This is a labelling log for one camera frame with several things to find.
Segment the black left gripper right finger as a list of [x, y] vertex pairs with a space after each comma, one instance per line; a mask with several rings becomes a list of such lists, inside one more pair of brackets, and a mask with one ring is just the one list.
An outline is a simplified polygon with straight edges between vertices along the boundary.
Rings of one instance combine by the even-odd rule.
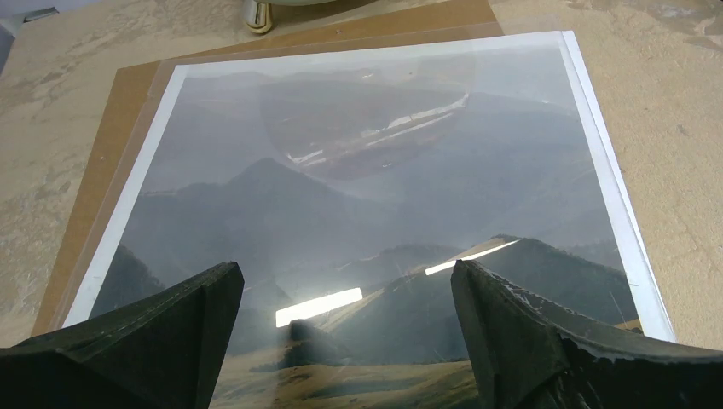
[[459, 260], [454, 306], [484, 408], [719, 408], [722, 353], [607, 325]]

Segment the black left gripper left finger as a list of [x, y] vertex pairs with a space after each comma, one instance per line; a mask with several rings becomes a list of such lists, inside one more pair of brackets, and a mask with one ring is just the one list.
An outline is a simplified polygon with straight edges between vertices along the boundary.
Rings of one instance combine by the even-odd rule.
[[224, 262], [1, 351], [4, 408], [207, 408], [244, 279]]

